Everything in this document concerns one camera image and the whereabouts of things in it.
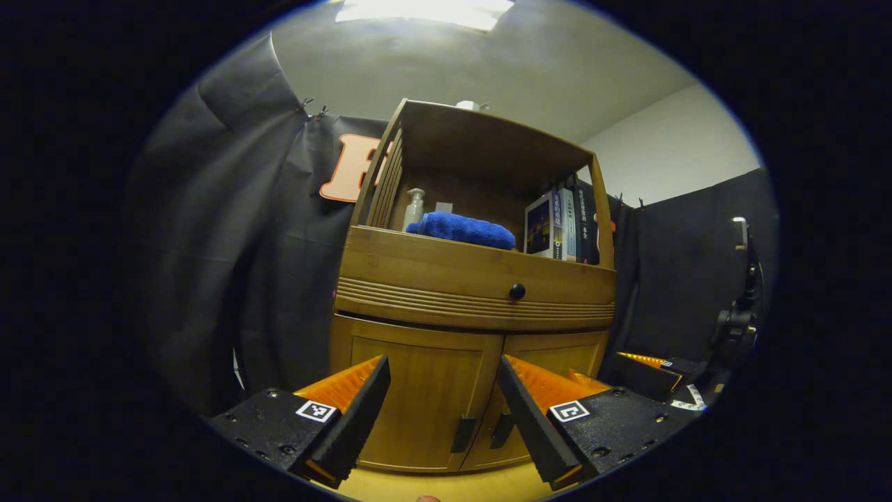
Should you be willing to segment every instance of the orange sign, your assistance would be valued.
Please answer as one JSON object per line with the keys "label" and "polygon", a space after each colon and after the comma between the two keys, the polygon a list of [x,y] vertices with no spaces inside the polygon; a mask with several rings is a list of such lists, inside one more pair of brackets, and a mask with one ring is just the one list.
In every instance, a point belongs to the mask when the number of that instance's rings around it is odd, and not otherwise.
{"label": "orange sign", "polygon": [[[368,166],[372,164],[372,157],[381,139],[344,134],[340,140],[343,145],[341,156],[334,167],[332,179],[319,187],[319,194],[332,200],[356,202],[359,190],[362,188],[362,180],[366,177]],[[391,146],[393,142],[387,146],[387,152],[390,152]],[[387,162],[387,155],[384,155],[384,162]],[[382,172],[383,169],[378,171],[375,186],[381,181]]]}

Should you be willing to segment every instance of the wooden slats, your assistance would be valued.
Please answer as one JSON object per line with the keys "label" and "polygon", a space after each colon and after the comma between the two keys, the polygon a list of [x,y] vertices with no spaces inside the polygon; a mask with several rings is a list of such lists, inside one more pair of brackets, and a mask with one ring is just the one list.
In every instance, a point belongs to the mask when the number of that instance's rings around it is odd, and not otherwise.
{"label": "wooden slats", "polygon": [[396,197],[396,189],[400,185],[402,176],[402,129],[397,130],[393,141],[393,150],[387,158],[384,166],[384,176],[378,184],[378,189],[372,198],[372,207],[369,211],[368,226],[387,228],[390,214],[393,208],[393,199]]}
{"label": "wooden slats", "polygon": [[378,143],[378,148],[375,151],[375,154],[372,155],[372,162],[368,166],[366,177],[362,180],[362,187],[359,189],[359,197],[356,199],[356,205],[353,207],[353,215],[350,218],[351,226],[364,225],[368,220],[369,210],[372,205],[372,198],[370,197],[372,194],[370,192],[376,193],[378,191],[375,190],[375,180],[378,179],[378,173],[381,171],[382,164],[384,163],[384,156],[387,155],[387,145],[393,141],[393,137],[397,132],[396,130],[399,128],[397,122],[402,113],[402,107],[406,104],[406,101],[406,99],[403,99],[396,107],[396,111],[393,112],[393,117],[390,119],[390,122],[387,123],[387,129],[384,130],[381,142]]}
{"label": "wooden slats", "polygon": [[408,301],[433,301],[440,305],[447,303],[468,310],[484,310],[486,312],[501,311],[503,313],[536,313],[545,315],[611,314],[615,308],[613,302],[601,305],[525,302],[523,300],[453,295],[427,289],[403,288],[366,280],[341,278],[338,281],[338,292],[345,293],[347,291],[350,291],[355,296],[369,295]]}

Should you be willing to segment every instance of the cabinet top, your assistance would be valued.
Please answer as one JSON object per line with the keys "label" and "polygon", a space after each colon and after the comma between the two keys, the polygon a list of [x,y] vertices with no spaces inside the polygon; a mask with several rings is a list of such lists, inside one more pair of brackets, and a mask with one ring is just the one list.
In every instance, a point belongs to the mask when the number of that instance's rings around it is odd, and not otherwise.
{"label": "cabinet top", "polygon": [[537,197],[592,163],[589,150],[488,113],[409,99],[398,110],[406,164]]}

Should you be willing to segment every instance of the cabinet door handle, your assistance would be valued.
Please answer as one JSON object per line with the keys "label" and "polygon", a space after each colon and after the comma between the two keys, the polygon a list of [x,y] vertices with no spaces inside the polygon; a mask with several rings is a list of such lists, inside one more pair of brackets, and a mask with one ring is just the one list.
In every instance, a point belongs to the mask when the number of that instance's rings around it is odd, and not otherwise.
{"label": "cabinet door handle", "polygon": [[463,453],[471,444],[474,434],[474,426],[477,419],[472,416],[462,416],[458,419],[458,427],[455,429],[455,438],[452,440],[450,453]]}
{"label": "cabinet door handle", "polygon": [[492,439],[490,449],[505,446],[505,441],[508,440],[512,430],[514,430],[514,417],[510,413],[499,415],[499,421],[496,422],[496,427],[492,430],[492,436],[490,436],[490,439]]}
{"label": "cabinet door handle", "polygon": [[514,286],[511,287],[511,290],[508,292],[508,295],[510,297],[514,298],[515,300],[519,300],[520,298],[523,298],[524,295],[526,295],[526,288],[524,288],[523,284],[518,282],[517,284],[515,284]]}

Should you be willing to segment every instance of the wooden floor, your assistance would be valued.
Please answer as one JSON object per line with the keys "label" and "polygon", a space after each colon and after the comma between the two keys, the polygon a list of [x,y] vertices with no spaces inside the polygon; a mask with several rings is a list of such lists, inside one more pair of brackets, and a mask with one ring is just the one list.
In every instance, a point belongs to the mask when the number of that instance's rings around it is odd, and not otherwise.
{"label": "wooden floor", "polygon": [[337,492],[367,502],[415,502],[420,495],[437,497],[441,502],[532,502],[556,493],[541,481],[532,462],[455,475],[381,473],[356,468]]}

